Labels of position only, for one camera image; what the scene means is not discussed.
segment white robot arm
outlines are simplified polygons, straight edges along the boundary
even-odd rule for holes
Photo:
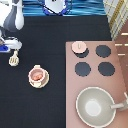
[[[0,0],[0,52],[7,53],[14,49],[14,55],[10,57],[9,64],[16,66],[19,63],[17,57],[22,43],[15,37],[5,37],[5,30],[16,32],[24,26],[24,16],[22,11],[22,0],[7,0],[8,5]]]
[[[24,26],[22,0],[8,0],[9,5],[0,3],[0,26],[16,32]]]

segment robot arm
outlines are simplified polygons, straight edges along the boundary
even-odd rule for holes
[[[11,49],[20,49],[22,43],[14,38],[5,38],[5,30],[16,32],[24,26],[24,16],[22,12],[22,0],[8,0],[8,5],[0,3],[0,48],[8,47]]]
[[[22,0],[8,0],[9,5],[0,3],[0,26],[16,32],[24,26]]]

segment cup handle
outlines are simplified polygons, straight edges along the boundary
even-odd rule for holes
[[[34,68],[40,68],[40,65],[35,65]]]
[[[34,83],[34,87],[36,87],[36,88],[39,88],[40,85],[41,85],[41,82],[39,82],[39,83]]]

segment bowl rim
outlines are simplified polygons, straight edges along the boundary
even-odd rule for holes
[[[101,90],[101,91],[105,92],[105,93],[110,97],[110,99],[111,99],[111,101],[113,102],[113,104],[115,104],[114,99],[112,98],[112,96],[111,96],[106,90],[104,90],[104,89],[102,89],[102,88],[100,88],[100,87],[87,87],[87,88],[83,89],[83,90],[78,94],[77,99],[76,99],[76,110],[77,110],[78,116],[80,117],[80,119],[81,119],[85,124],[87,124],[87,125],[90,126],[90,127],[94,127],[94,128],[106,127],[106,126],[110,125],[110,124],[112,123],[112,121],[114,120],[115,115],[116,115],[116,109],[114,109],[113,116],[112,116],[111,120],[110,120],[108,123],[106,123],[106,124],[104,124],[104,125],[100,125],[100,126],[98,126],[98,125],[96,126],[96,125],[89,124],[87,121],[85,121],[85,120],[83,119],[83,117],[82,117],[82,116],[80,115],[80,113],[79,113],[79,109],[78,109],[78,100],[79,100],[80,96],[81,96],[85,91],[90,90],[90,89],[98,89],[98,90]]]

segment blue object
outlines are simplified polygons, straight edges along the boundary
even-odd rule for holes
[[[0,52],[9,52],[8,50],[9,49],[8,49],[8,47],[6,45],[1,45],[0,46]]]
[[[64,9],[63,9],[60,13],[58,13],[57,15],[64,15],[64,14],[67,12],[67,10],[68,10],[68,1],[67,1],[67,0],[65,0],[65,5],[66,5],[66,8],[64,8]],[[46,15],[56,15],[56,13],[50,13],[50,11],[52,11],[52,10],[43,7],[43,12],[44,12]]]

